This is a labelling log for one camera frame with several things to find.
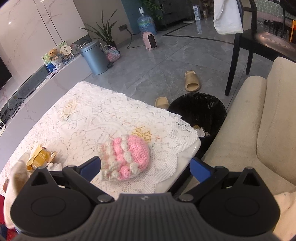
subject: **yellow snack wrapper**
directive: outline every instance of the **yellow snack wrapper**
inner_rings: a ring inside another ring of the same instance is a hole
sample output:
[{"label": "yellow snack wrapper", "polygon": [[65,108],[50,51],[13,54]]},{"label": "yellow snack wrapper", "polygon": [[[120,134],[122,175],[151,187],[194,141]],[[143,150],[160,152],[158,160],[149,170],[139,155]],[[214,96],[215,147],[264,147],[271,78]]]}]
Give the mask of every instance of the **yellow snack wrapper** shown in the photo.
[{"label": "yellow snack wrapper", "polygon": [[56,151],[50,152],[38,145],[27,162],[27,170],[35,170],[42,166],[46,167],[54,159],[56,154]]}]

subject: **pink heater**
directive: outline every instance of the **pink heater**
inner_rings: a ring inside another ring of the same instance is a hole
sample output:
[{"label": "pink heater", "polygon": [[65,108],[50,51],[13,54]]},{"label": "pink heater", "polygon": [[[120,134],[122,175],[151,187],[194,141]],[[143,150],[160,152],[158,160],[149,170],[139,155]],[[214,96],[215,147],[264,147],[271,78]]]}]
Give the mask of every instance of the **pink heater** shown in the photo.
[{"label": "pink heater", "polygon": [[143,32],[143,41],[146,49],[148,49],[149,51],[157,48],[154,35],[151,32]]}]

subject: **slipper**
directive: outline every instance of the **slipper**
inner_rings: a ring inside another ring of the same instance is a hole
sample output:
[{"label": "slipper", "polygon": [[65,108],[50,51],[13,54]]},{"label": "slipper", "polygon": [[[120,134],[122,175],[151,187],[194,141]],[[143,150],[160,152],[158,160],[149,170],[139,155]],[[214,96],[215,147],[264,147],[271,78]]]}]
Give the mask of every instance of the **slipper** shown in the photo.
[{"label": "slipper", "polygon": [[155,107],[161,108],[161,109],[168,109],[168,99],[166,97],[159,97],[155,101]]},{"label": "slipper", "polygon": [[195,92],[200,89],[200,80],[194,71],[187,71],[185,73],[185,89],[188,92]]}]

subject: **teddy bear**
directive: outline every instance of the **teddy bear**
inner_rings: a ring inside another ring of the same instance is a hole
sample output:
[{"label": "teddy bear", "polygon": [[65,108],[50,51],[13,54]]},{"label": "teddy bear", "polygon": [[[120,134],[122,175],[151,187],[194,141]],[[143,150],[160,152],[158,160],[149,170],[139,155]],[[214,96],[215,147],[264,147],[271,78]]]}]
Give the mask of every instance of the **teddy bear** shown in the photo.
[{"label": "teddy bear", "polygon": [[50,60],[52,60],[55,56],[57,56],[57,49],[52,49],[48,52]]}]

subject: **trash can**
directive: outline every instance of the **trash can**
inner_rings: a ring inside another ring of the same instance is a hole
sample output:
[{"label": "trash can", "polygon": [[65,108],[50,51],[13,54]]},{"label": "trash can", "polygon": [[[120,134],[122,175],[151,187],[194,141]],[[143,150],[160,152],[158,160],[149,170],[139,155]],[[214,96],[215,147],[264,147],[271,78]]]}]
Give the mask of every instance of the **trash can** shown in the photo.
[{"label": "trash can", "polygon": [[208,136],[200,137],[201,146],[195,155],[201,159],[206,153],[226,116],[223,103],[216,97],[205,93],[188,93],[174,100],[168,111],[179,114],[190,126],[198,125],[208,132]]},{"label": "trash can", "polygon": [[98,40],[84,45],[80,52],[87,61],[94,75],[104,73],[108,70],[109,61],[104,51],[101,49],[101,45]]}]

